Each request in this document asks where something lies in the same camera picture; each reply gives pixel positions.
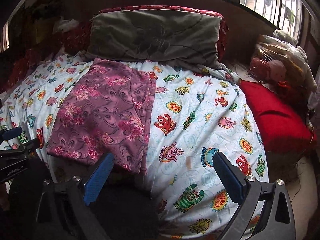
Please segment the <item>pink purple floral garment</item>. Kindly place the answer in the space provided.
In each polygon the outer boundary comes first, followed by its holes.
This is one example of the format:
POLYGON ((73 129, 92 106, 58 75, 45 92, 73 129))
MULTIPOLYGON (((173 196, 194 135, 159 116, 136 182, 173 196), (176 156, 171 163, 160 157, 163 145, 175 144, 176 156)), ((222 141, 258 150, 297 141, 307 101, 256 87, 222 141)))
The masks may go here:
POLYGON ((155 90, 148 72, 96 58, 57 113, 48 155, 93 165, 110 152, 116 165, 146 174, 155 90))

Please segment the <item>red cushion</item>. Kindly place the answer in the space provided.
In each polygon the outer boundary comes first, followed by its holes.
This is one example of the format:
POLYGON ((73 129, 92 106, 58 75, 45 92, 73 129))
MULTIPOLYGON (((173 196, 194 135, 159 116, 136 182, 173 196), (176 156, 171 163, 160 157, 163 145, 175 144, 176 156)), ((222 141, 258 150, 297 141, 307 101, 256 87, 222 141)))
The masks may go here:
POLYGON ((278 154, 314 149, 317 135, 277 95, 260 83, 242 80, 240 88, 259 128, 264 148, 278 154))

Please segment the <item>white cartoon print bedsheet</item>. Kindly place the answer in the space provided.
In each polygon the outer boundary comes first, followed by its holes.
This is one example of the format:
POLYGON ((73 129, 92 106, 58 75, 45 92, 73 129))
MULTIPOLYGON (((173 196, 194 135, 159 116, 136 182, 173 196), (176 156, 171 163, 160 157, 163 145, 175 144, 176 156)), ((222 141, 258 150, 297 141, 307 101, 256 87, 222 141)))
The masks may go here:
MULTIPOLYGON (((36 156, 54 181, 66 181, 91 165, 48 155, 57 113, 94 60, 62 55, 40 64, 1 107, 1 128, 21 135, 1 144, 15 149, 40 139, 36 156)), ((131 174, 155 203, 162 239, 217 239, 234 215, 232 202, 213 168, 222 152, 245 175, 268 181, 259 128, 238 86, 238 76, 222 67, 199 72, 157 62, 120 62, 148 72, 156 81, 146 155, 146 174, 131 174)))

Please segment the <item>plastic wrapped doll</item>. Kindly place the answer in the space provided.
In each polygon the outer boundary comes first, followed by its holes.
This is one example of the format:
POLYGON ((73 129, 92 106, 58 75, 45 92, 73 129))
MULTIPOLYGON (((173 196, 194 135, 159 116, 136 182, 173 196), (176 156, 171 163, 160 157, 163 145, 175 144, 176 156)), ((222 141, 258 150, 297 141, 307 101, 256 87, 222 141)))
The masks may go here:
POLYGON ((307 99, 317 90, 304 50, 272 36, 258 36, 249 70, 257 81, 286 100, 307 99))

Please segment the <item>grey pillow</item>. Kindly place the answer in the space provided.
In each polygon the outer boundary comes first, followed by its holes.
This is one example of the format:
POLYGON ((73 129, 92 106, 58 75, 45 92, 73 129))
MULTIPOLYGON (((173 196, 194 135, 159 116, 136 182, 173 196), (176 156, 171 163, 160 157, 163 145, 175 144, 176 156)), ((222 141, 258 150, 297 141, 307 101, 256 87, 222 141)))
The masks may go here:
POLYGON ((222 20, 216 12, 184 7, 112 8, 92 18, 88 52, 115 61, 222 69, 222 20))

